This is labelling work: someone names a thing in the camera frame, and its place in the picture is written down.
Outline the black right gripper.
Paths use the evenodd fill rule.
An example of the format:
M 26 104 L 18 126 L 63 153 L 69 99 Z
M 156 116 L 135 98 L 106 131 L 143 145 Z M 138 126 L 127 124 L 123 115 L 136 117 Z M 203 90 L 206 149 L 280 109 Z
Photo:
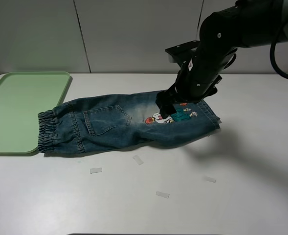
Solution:
M 156 95 L 155 103 L 159 113 L 166 119 L 176 113 L 173 103 L 198 103 L 216 94 L 216 85 L 221 80 L 219 74 L 207 75 L 202 70 L 196 70 L 192 61 L 183 62 L 175 83 L 168 91 L 161 91 Z

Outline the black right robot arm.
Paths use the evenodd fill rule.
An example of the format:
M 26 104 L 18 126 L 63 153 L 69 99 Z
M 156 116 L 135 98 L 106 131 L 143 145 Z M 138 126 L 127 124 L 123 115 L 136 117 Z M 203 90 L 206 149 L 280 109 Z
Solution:
M 288 79 L 275 60 L 278 43 L 288 42 L 288 0 L 238 0 L 212 13 L 201 24 L 199 40 L 166 49 L 180 67 L 175 83 L 156 96 L 162 117 L 176 112 L 174 105 L 198 103 L 217 92 L 221 71 L 236 59 L 239 48 L 270 46 L 270 63 Z

